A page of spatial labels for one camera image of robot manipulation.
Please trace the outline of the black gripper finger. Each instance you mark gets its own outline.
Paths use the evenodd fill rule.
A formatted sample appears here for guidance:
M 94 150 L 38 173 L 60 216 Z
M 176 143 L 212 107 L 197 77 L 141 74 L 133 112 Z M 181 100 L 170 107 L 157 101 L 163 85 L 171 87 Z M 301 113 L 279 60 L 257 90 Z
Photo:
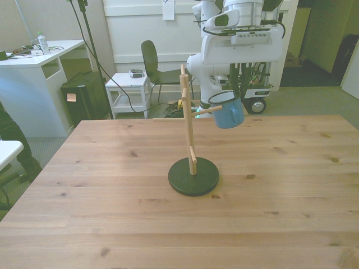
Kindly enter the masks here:
M 242 77 L 241 77 L 240 91 L 241 91 L 241 98 L 244 98 L 251 80 L 251 63 L 242 63 L 241 73 L 242 73 Z
M 238 75 L 240 72 L 240 67 L 241 67 L 240 63 L 230 64 L 229 81 L 230 81 L 232 91 L 233 91 L 235 97 L 241 96 L 240 87 L 238 85 Z

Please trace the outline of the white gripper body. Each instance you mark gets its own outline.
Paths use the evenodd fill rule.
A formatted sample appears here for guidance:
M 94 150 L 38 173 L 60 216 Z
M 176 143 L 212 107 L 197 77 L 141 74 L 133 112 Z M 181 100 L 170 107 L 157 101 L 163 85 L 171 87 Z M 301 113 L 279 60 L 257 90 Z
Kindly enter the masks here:
M 232 36 L 209 34 L 202 40 L 204 64 L 275 62 L 282 55 L 282 27 L 237 32 Z

